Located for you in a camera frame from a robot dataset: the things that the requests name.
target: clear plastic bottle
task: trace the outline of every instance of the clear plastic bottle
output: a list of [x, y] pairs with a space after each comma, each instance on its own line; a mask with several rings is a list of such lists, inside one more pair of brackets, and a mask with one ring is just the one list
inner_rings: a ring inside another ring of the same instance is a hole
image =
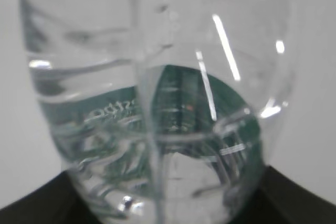
[[229, 223], [288, 106], [291, 0], [20, 0], [32, 80], [103, 223]]

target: white wall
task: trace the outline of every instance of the white wall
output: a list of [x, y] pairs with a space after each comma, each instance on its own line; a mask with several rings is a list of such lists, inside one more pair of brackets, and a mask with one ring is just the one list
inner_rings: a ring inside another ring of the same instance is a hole
[[60, 171], [20, 41], [17, 0], [0, 0], [0, 208]]
[[[32, 93], [16, 1], [0, 0], [0, 208], [60, 172]], [[336, 6], [334, 0], [300, 0], [300, 6], [306, 14], [301, 18], [305, 25], [299, 40], [298, 82], [272, 165], [336, 204]]]

